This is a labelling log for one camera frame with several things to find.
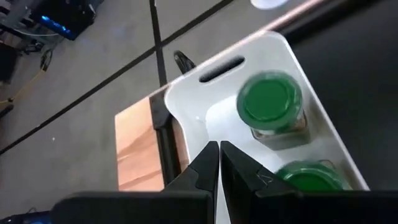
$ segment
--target yellow cable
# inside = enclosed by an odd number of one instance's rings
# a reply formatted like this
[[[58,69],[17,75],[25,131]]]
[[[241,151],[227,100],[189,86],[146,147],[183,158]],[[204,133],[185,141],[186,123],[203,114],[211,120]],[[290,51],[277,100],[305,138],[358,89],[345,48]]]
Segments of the yellow cable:
[[[17,98],[20,98],[20,97],[23,95],[23,93],[28,89],[28,87],[29,87],[31,84],[33,84],[33,82],[36,80],[36,78],[38,78],[43,72],[44,72],[44,71],[43,71],[43,69],[41,68],[41,69],[36,73],[36,75],[33,77],[33,79],[31,79],[31,80],[30,80],[28,83],[26,83],[21,89],[19,89],[19,91],[17,92],[17,94],[15,94],[15,96],[12,97],[11,100],[14,101],[14,100],[16,100]],[[8,103],[8,102],[9,102],[8,100],[2,100],[2,101],[0,101],[0,104]]]

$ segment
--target black floor line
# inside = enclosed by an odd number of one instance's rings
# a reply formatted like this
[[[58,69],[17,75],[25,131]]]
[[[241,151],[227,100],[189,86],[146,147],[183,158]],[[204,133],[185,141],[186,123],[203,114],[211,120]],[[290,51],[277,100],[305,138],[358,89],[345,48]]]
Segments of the black floor line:
[[[219,10],[221,10],[222,8],[224,8],[225,6],[227,6],[229,3],[233,2],[233,1],[234,0],[222,0],[218,4],[214,5],[212,8],[210,8],[209,10],[205,11],[203,14],[199,15],[198,17],[196,17],[194,20],[192,20],[191,22],[189,22],[188,24],[183,26],[181,29],[179,29],[176,32],[174,32],[168,38],[164,39],[163,41],[160,41],[160,43],[158,43],[159,44],[158,47],[156,47],[156,46],[151,47],[149,50],[145,51],[142,55],[138,56],[137,58],[135,58],[134,60],[129,62],[127,65],[125,65],[123,68],[120,68],[117,72],[115,72],[110,77],[108,77],[107,79],[102,81],[100,84],[96,85],[93,89],[89,90],[87,93],[85,93],[84,95],[79,97],[77,100],[75,100],[72,103],[70,103],[64,109],[60,110],[58,113],[56,113],[53,116],[51,116],[49,119],[45,120],[43,123],[38,125],[36,128],[30,130],[28,133],[26,133],[25,135],[21,136],[20,138],[15,140],[10,145],[8,145],[5,148],[1,149],[0,156],[3,155],[8,150],[12,149],[14,146],[16,146],[19,143],[21,143],[23,140],[25,140],[25,139],[29,138],[30,136],[32,136],[34,133],[36,133],[40,129],[42,129],[42,128],[46,127],[47,125],[49,125],[52,121],[55,121],[61,115],[65,114],[66,112],[71,110],[73,107],[75,107],[76,105],[78,105],[79,103],[81,103],[82,101],[87,99],[88,97],[90,97],[92,94],[96,93],[98,90],[104,88],[107,84],[109,84],[113,80],[117,79],[117,77],[120,77],[123,73],[128,71],[130,68],[136,66],[139,62],[143,61],[144,59],[146,59],[147,57],[152,55],[154,52],[156,53],[156,57],[157,57],[157,66],[158,66],[158,72],[159,72],[159,83],[160,83],[161,86],[166,84],[167,83],[167,77],[166,77],[166,72],[165,72],[165,65],[164,65],[164,58],[163,58],[162,48],[165,47],[167,44],[171,43],[173,40],[175,40],[178,37],[180,37],[181,35],[183,35],[184,33],[188,32],[190,29],[194,28],[196,25],[198,25],[199,23],[203,22],[204,20],[206,20],[207,18],[209,18],[213,14],[217,13]]]
[[[149,0],[150,16],[152,18],[152,28],[154,30],[156,61],[157,61],[157,74],[159,76],[160,86],[167,84],[166,69],[164,65],[163,49],[161,46],[162,38],[160,37],[159,19],[157,17],[157,9],[155,0]]]

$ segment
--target gray floor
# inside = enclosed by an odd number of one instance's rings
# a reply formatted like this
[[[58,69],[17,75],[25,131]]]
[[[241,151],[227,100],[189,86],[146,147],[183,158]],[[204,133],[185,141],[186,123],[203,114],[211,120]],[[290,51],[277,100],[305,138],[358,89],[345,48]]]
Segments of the gray floor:
[[[157,2],[165,39],[218,1]],[[234,0],[164,48],[168,81],[180,75],[174,50],[195,63],[283,15],[304,0],[290,0],[260,11],[249,0]],[[96,22],[76,41],[64,40],[54,51],[47,73],[0,120],[0,148],[60,111],[119,68],[154,45],[149,1],[105,1]],[[20,60],[7,98],[39,69],[39,55]],[[0,157],[0,218],[30,207],[48,210],[67,194],[81,190],[117,190],[114,115],[159,87],[151,55],[78,106]]]

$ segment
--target white object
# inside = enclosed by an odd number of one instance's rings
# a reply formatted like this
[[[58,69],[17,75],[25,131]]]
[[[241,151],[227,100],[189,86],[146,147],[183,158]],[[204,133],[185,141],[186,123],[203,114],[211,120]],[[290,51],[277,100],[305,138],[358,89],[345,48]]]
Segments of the white object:
[[[250,0],[251,4],[262,10],[274,9],[285,4],[288,0]]]
[[[199,78],[232,58],[245,61],[207,83]],[[282,70],[302,89],[308,118],[310,144],[273,151],[255,140],[236,109],[236,95],[243,83],[264,70]],[[191,162],[208,141],[229,141],[272,172],[296,160],[329,160],[354,189],[368,190],[362,175],[341,141],[292,49],[280,34],[261,29],[174,80],[165,104],[180,123]],[[221,181],[218,185],[217,223],[229,223]]]

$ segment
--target green lid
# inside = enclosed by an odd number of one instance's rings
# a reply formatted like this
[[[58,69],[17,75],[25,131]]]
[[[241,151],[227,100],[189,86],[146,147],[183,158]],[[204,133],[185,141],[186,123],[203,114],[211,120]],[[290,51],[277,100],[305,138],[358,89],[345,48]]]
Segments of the green lid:
[[[291,126],[301,112],[299,84],[284,72],[262,72],[240,89],[236,101],[241,119],[254,129],[279,130]]]
[[[340,177],[333,169],[319,162],[291,162],[283,166],[276,175],[300,190],[350,189],[344,178]]]

